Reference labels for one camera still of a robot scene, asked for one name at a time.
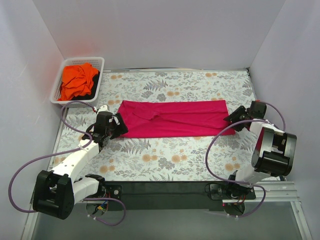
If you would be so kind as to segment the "orange t shirt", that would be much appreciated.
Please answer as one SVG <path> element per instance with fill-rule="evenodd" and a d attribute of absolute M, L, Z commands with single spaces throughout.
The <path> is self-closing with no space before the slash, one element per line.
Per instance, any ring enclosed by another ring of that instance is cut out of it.
<path fill-rule="evenodd" d="M 90 63 L 65 66 L 58 101 L 72 101 L 73 97 L 90 94 L 94 85 L 92 78 L 98 72 Z"/>

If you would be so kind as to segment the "magenta t shirt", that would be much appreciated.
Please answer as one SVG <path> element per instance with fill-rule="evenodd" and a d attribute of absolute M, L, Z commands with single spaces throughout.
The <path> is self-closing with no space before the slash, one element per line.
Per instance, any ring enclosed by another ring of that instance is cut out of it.
<path fill-rule="evenodd" d="M 228 126 L 225 100 L 190 102 L 137 102 L 124 100 L 121 114 L 125 138 L 216 136 Z"/>

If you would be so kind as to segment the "aluminium frame rail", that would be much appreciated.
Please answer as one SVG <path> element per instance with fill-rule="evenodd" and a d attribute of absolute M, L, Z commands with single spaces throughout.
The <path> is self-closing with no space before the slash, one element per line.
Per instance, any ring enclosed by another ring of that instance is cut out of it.
<path fill-rule="evenodd" d="M 310 240 L 300 197 L 290 181 L 264 181 L 249 216 L 232 218 L 207 209 L 108 211 L 102 222 L 77 204 L 60 220 L 41 213 L 27 218 L 24 240 Z"/>

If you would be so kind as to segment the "white plastic laundry basket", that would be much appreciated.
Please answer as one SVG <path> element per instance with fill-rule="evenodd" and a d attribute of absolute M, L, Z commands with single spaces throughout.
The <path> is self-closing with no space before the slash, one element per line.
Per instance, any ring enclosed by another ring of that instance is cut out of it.
<path fill-rule="evenodd" d="M 97 87 L 96 87 L 96 91 L 93 98 L 88 100 L 83 100 L 83 102 L 89 103 L 92 106 L 96 105 L 96 103 L 98 102 L 98 94 L 99 94 L 100 85 L 102 82 L 102 76 L 103 76 L 103 70 L 104 70 L 104 64 L 105 64 L 105 59 L 103 57 L 97 57 L 97 56 L 73 57 L 73 58 L 65 59 L 61 63 L 60 68 L 57 72 L 52 90 L 51 90 L 51 94 L 50 94 L 51 103 L 64 106 L 69 102 L 69 101 L 58 101 L 58 99 L 61 97 L 60 87 L 62 84 L 63 70 L 66 66 L 82 65 L 85 63 L 90 63 L 94 68 L 96 68 L 99 71 L 99 78 L 97 81 Z"/>

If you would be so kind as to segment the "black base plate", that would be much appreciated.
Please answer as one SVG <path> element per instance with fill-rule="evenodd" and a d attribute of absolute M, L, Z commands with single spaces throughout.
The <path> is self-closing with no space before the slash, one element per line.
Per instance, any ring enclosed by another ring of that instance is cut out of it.
<path fill-rule="evenodd" d="M 103 193 L 91 201 L 108 210 L 209 210 L 223 211 L 224 201 L 236 203 L 242 212 L 245 200 L 256 198 L 253 188 L 224 181 L 105 181 Z"/>

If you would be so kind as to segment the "black t shirt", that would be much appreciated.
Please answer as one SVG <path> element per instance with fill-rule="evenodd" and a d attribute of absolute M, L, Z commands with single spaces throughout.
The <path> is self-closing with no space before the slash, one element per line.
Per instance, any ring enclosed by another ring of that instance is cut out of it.
<path fill-rule="evenodd" d="M 71 100 L 72 101 L 84 101 L 84 100 L 92 100 L 95 95 L 96 95 L 96 91 L 98 88 L 98 83 L 99 83 L 99 77 L 100 77 L 100 72 L 98 72 L 98 74 L 96 74 L 93 78 L 92 78 L 92 82 L 93 82 L 93 86 L 91 88 L 91 93 L 88 93 L 84 96 L 74 96 Z"/>

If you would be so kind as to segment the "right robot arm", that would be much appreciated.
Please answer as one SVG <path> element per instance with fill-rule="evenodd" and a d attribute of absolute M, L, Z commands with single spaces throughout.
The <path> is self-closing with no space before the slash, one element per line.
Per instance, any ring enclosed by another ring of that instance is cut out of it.
<path fill-rule="evenodd" d="M 225 193 L 232 199 L 244 197 L 253 191 L 253 185 L 269 177 L 287 176 L 293 167 L 297 136 L 280 130 L 274 124 L 263 120 L 270 103 L 252 101 L 249 108 L 241 105 L 223 120 L 230 125 L 240 123 L 232 128 L 239 132 L 246 128 L 257 136 L 251 164 L 235 171 L 225 184 Z"/>

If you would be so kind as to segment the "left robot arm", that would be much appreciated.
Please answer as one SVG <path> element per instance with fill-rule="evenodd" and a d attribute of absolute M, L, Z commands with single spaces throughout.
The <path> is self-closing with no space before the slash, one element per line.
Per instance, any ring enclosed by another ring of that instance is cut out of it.
<path fill-rule="evenodd" d="M 43 170 L 37 175 L 33 210 L 64 220 L 71 214 L 74 205 L 85 198 L 103 199 L 107 193 L 103 185 L 104 177 L 87 174 L 77 179 L 77 176 L 110 140 L 128 131 L 120 113 L 99 111 L 95 123 L 83 134 L 79 150 L 71 153 L 52 170 Z"/>

